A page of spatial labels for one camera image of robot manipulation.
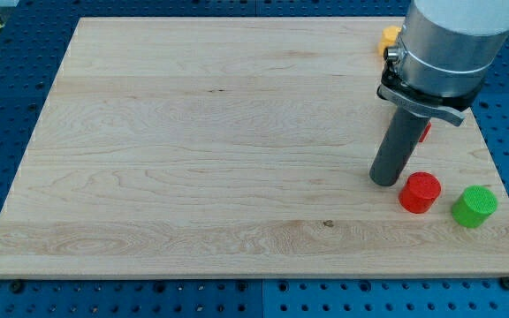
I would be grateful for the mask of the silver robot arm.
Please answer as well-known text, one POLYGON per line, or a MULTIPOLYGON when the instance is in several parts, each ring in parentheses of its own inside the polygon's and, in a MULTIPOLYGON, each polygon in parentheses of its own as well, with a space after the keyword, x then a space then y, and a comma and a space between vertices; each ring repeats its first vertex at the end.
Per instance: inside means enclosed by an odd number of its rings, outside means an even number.
POLYGON ((399 34, 396 73, 424 94, 479 87, 509 35, 509 0, 413 0, 399 34))

